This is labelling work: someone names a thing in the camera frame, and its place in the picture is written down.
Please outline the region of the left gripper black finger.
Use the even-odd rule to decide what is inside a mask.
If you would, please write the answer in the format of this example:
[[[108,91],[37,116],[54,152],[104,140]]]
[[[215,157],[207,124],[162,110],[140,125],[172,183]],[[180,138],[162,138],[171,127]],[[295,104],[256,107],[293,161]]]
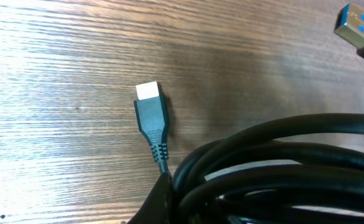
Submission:
[[[153,186],[147,199],[128,224],[169,223],[172,211],[172,176],[163,173]]]

